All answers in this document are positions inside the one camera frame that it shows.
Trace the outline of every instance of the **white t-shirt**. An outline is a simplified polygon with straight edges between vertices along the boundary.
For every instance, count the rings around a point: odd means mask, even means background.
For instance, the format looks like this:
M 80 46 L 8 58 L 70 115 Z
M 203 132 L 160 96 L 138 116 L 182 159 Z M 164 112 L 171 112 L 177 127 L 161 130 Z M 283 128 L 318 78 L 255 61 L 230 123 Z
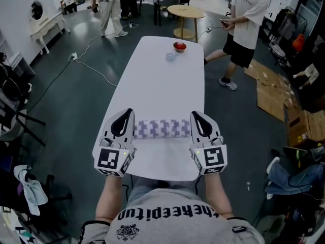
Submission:
M 248 48 L 255 49 L 259 26 L 262 25 L 264 14 L 268 7 L 268 0 L 232 0 L 236 17 L 245 16 L 247 22 L 236 23 L 233 33 L 234 42 Z
M 64 0 L 63 2 L 65 3 L 66 6 L 69 6 L 69 5 L 73 4 L 75 2 L 75 0 Z

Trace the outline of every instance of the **white towel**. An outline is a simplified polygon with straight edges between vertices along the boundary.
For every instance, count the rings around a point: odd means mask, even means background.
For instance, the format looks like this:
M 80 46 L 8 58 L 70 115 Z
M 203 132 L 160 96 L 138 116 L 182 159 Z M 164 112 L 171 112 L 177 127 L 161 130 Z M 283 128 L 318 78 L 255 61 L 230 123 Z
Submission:
M 48 198 L 39 181 L 30 179 L 25 181 L 25 176 L 29 170 L 31 170 L 29 165 L 18 165 L 14 168 L 14 175 L 24 187 L 24 194 L 30 213 L 39 216 L 41 213 L 38 205 L 47 203 Z

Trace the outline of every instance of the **flattened cardboard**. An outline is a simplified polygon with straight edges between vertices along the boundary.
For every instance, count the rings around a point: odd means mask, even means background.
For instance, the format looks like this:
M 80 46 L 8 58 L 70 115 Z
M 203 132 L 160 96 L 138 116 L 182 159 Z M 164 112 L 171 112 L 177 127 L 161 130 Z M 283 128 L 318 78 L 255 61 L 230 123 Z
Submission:
M 284 121 L 284 107 L 281 104 L 287 107 L 289 118 L 295 117 L 301 111 L 287 78 L 255 60 L 245 68 L 245 73 L 257 80 L 258 107 L 281 121 Z
M 284 108 L 281 94 L 271 86 L 257 81 L 257 106 L 284 122 Z

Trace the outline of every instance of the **bag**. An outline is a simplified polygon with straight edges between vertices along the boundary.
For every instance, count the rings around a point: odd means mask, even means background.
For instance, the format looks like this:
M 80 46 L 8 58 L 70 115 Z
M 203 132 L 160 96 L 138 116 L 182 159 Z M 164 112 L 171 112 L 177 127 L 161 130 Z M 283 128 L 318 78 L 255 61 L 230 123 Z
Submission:
M 297 51 L 300 52 L 303 49 L 305 43 L 305 37 L 303 34 L 299 34 L 298 37 L 292 43 L 292 47 Z

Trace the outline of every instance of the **hand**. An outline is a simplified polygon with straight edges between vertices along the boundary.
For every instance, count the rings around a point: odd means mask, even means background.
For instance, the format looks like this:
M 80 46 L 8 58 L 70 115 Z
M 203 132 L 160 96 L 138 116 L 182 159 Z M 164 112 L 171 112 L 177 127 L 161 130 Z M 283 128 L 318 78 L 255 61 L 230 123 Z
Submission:
M 233 29 L 234 27 L 235 27 L 235 24 L 231 23 L 231 22 L 224 21 L 222 24 L 222 29 L 224 29 L 225 31 L 229 31 L 229 30 Z

